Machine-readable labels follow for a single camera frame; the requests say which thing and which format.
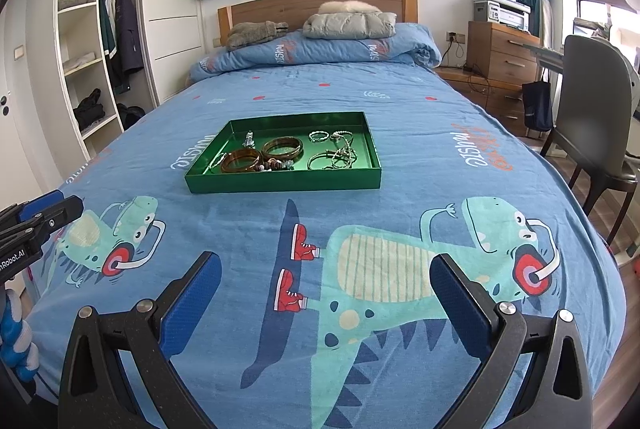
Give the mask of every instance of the blue bedspread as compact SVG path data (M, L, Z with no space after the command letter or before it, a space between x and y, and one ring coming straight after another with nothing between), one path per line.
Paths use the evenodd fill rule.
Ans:
M379 190L188 191L185 171L228 120L340 110L367 115ZM496 301L545 316L571 310L593 389L622 336L618 271L558 173L415 65L208 78L146 116L63 191L87 212L34 266L43 295L28 318L54 390L79 308L129 310L205 250L220 256L222 283L172 362L221 429L433 427L479 364L431 290L439 252ZM536 279L554 261L554 242L559 266ZM149 421L162 427L126 366Z

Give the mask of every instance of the brown bangle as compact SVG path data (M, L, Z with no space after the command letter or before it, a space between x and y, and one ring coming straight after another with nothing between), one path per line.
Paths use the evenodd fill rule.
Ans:
M247 162L247 165L231 167L233 162L239 161ZM225 156L220 164L220 170L223 173L250 173L258 170L261 161L262 156L255 149L237 149Z
M270 152L273 149L278 149L280 147L291 147L293 148L293 151L288 151L281 154L273 154ZM262 157L265 160L268 160L269 158L276 158L276 160L284 162L286 160L295 160L301 154L302 142L294 136L281 136L279 138L271 140L270 142L267 142L262 146Z

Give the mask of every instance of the green tray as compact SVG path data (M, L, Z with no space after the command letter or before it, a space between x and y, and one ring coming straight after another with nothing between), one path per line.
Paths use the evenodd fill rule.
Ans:
M353 133L352 147L358 159L351 169L323 170L329 160L320 158L308 170L306 163L313 155L335 150L331 140L313 143L309 133L316 130L347 130ZM302 141L303 155L289 171L223 173L220 165L211 168L221 153L242 148L249 131L254 132L255 148L279 136L295 136ZM373 137L363 112L329 112L288 114L231 120L193 163L184 179L193 194L209 192L273 192L280 190L347 190L380 189L382 168Z

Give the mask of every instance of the wooden headboard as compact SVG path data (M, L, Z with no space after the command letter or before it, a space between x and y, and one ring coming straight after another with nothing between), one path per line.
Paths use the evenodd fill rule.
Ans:
M226 43L229 30L237 23L286 22L289 30L297 30L327 1L349 0L255 0L219 8L220 41ZM398 16L398 22L418 22L418 0L357 1L377 6L383 12L393 12Z

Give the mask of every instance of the electrical outlet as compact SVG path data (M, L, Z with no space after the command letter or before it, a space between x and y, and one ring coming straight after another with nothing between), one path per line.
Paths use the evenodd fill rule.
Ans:
M458 43L465 44L466 35L465 34L457 34L455 32L447 32L447 43Z

